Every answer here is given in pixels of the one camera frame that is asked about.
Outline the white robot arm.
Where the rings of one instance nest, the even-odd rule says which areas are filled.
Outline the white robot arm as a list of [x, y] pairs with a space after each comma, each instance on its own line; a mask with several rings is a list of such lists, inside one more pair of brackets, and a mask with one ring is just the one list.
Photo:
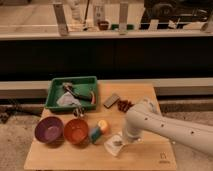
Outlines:
[[124, 140], [134, 142], [143, 130], [213, 156], [213, 126], [163, 117], [148, 99], [140, 100], [127, 111], [122, 129]]

